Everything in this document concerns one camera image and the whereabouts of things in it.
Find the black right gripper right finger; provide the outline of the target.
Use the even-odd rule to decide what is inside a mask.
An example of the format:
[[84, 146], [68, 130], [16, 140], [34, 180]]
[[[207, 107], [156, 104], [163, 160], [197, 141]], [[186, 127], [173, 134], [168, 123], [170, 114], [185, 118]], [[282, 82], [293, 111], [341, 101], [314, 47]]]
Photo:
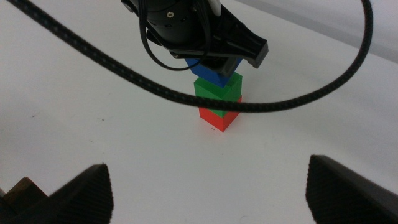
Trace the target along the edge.
[[305, 198], [316, 223], [397, 223], [397, 194], [324, 155], [312, 155]]

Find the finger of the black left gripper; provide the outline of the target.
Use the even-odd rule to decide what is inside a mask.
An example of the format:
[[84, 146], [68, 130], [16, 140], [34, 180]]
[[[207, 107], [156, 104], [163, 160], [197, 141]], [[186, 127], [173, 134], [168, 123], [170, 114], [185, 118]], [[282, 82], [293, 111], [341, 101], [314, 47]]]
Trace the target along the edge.
[[236, 67], [238, 66], [238, 63], [239, 63], [238, 58], [232, 58], [232, 57], [227, 58], [221, 68], [220, 74], [223, 77], [230, 77], [235, 71]]

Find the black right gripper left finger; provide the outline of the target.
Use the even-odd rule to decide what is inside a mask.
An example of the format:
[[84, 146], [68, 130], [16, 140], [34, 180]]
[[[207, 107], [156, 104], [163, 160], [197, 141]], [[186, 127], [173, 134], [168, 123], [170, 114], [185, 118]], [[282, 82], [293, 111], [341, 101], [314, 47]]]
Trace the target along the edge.
[[114, 209], [109, 170], [95, 164], [48, 198], [12, 219], [13, 223], [108, 224]]

